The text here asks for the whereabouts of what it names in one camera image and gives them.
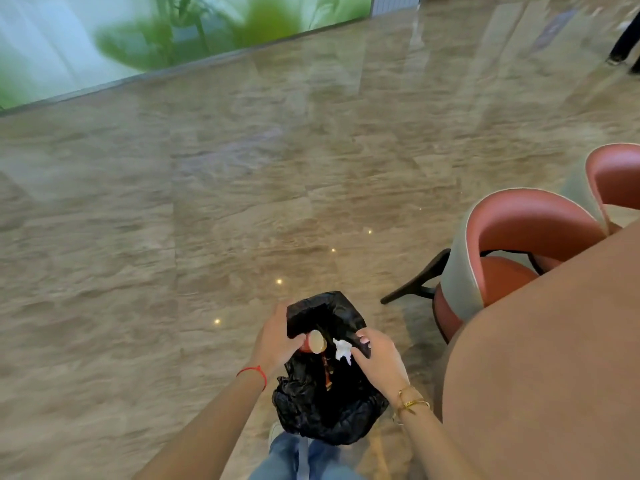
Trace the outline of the person's right forearm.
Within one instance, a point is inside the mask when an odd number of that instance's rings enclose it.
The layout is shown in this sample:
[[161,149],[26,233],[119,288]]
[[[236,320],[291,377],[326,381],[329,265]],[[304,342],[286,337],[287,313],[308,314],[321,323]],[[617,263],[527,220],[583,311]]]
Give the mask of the person's right forearm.
[[411,388],[399,395],[396,418],[407,432],[428,480],[486,480],[447,434],[422,396]]

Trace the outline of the red paper cup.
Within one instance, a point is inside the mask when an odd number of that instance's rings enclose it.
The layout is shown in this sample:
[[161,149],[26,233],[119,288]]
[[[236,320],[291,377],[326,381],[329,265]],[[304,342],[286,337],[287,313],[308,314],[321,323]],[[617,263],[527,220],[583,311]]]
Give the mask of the red paper cup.
[[311,330],[305,334],[305,339],[298,351],[300,353],[320,355],[325,352],[327,341],[319,330]]

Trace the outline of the person's left forearm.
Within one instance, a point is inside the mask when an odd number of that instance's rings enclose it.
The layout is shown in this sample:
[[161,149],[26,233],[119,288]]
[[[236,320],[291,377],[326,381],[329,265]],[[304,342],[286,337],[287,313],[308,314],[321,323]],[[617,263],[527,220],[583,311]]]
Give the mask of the person's left forearm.
[[219,480],[261,393],[260,367],[245,367],[132,480]]

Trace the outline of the black plastic trash bag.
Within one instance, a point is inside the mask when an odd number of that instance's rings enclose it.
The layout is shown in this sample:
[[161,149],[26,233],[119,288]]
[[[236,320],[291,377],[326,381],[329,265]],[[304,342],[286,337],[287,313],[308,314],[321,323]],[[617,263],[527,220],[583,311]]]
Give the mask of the black plastic trash bag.
[[279,377],[272,400],[288,433],[331,445],[350,445],[362,439],[388,408],[388,401],[369,382],[352,357],[351,366],[335,361],[332,339],[347,340],[370,356],[356,332],[366,327],[363,316],[338,290],[303,299],[287,309],[287,334],[293,338],[311,330],[322,332],[324,352],[332,374],[325,387],[320,355],[295,354],[285,363],[287,375]]

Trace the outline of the white tissue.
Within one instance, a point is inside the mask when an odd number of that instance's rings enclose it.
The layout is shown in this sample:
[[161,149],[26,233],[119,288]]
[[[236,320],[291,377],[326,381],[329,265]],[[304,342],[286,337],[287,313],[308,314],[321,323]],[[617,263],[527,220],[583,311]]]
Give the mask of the white tissue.
[[340,363],[340,361],[345,362],[348,366],[351,366],[352,361],[352,348],[354,345],[348,342],[347,340],[342,339],[332,339],[333,345],[335,347],[335,361]]

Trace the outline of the person's left hand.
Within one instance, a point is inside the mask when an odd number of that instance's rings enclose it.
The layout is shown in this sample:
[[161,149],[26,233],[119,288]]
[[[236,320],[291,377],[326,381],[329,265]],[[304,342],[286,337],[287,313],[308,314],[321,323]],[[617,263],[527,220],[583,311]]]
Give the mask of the person's left hand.
[[267,379],[280,370],[295,352],[287,351],[287,309],[291,301],[283,301],[263,324],[255,340],[248,367],[260,367]]

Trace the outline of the person's right hand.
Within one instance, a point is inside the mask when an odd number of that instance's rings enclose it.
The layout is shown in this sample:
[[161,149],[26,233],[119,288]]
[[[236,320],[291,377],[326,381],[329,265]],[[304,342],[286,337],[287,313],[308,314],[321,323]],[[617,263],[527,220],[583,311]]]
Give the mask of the person's right hand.
[[356,332],[360,344],[368,345],[371,361],[369,369],[362,369],[369,382],[394,408],[400,405],[400,391],[410,386],[410,380],[394,341],[388,335],[373,328]]

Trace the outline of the blue jeans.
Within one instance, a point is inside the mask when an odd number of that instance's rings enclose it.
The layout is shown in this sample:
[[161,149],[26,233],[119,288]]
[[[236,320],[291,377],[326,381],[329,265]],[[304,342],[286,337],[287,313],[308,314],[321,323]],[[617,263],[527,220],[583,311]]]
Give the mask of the blue jeans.
[[339,446],[284,432],[248,480],[366,480]]

